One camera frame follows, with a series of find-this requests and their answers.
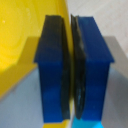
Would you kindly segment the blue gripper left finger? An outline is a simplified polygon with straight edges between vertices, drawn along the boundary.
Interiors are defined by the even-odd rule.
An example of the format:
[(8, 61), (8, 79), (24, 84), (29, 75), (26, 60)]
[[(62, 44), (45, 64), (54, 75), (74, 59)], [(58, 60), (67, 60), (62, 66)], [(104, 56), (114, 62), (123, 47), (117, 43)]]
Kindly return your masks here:
[(40, 73), (44, 121), (69, 119), (70, 56), (61, 16), (45, 17), (35, 62)]

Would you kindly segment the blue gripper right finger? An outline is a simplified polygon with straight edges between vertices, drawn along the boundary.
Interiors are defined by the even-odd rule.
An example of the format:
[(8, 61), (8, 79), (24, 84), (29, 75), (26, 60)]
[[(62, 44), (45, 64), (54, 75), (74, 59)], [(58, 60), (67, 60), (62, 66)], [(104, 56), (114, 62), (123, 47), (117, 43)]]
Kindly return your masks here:
[(93, 17), (71, 16), (74, 100), (77, 119), (100, 121), (114, 58)]

